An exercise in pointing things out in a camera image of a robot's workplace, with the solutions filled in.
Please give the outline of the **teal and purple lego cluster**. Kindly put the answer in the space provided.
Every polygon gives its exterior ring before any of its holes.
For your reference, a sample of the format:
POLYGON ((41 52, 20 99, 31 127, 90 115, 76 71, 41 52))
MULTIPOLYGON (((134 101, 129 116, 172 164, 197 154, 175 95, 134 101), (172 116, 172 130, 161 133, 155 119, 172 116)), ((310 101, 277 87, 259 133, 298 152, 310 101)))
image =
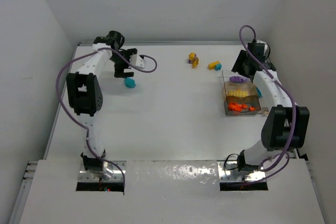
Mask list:
POLYGON ((132 78, 125 78, 124 85, 129 89, 133 89, 136 87, 136 82, 132 78))

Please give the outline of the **yellow lego plate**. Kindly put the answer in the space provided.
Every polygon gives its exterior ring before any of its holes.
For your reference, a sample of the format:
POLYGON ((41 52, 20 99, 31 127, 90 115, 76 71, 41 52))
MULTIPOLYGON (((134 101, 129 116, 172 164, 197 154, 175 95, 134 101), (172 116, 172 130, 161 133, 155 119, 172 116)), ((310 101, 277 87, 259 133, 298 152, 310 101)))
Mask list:
POLYGON ((229 90, 227 91, 227 95, 234 97, 247 97, 249 96, 249 92, 244 90, 229 90))

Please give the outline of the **teal lego brick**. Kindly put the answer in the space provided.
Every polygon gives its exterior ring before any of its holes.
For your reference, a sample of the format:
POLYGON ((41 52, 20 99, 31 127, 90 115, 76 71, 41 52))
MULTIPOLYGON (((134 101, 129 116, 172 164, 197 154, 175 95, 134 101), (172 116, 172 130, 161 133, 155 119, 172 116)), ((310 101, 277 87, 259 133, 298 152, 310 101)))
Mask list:
POLYGON ((258 97, 259 97, 259 98, 262 98, 263 95, 262 95, 261 91, 260 91, 258 88, 256 88, 256 91, 257 91, 258 97))

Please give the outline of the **large orange curved lego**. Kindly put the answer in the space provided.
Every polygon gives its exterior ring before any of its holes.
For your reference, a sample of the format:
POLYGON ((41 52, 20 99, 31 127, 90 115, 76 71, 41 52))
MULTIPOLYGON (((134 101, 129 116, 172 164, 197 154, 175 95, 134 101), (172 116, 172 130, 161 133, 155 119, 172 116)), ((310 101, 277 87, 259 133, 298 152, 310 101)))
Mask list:
POLYGON ((228 109, 231 111, 242 112, 243 110, 247 109, 247 105, 244 103, 230 102, 228 104, 228 109))

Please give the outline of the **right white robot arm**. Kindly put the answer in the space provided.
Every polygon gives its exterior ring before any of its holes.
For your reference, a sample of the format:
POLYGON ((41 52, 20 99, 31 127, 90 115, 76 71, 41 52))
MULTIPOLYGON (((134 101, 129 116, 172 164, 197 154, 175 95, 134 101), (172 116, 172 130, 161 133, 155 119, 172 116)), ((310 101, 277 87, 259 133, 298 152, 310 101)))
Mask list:
POLYGON ((269 114, 261 130, 260 140, 241 151, 237 160, 240 172, 249 172, 262 166, 263 161, 286 151, 301 148, 306 138, 310 117, 309 109, 298 106, 284 92, 275 66, 266 60, 266 44, 253 40, 242 50, 232 68, 233 72, 248 77, 261 91, 269 114))

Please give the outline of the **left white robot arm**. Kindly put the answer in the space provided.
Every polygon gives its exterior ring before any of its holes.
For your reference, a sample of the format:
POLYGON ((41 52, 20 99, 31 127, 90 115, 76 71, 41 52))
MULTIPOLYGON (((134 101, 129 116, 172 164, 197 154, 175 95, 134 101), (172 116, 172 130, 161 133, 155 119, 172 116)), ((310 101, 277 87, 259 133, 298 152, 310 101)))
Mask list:
POLYGON ((136 58, 137 50, 122 49, 125 38, 118 31, 110 31, 105 37, 97 37, 92 45, 94 55, 74 73, 67 74, 67 92, 70 107, 78 116, 79 123, 84 125, 85 147, 81 154, 85 170, 93 173, 103 173, 105 148, 99 140, 99 130, 96 127, 98 112, 102 109, 103 94, 99 85, 99 76, 110 60, 114 62, 115 78, 132 78, 133 72, 127 64, 136 58))

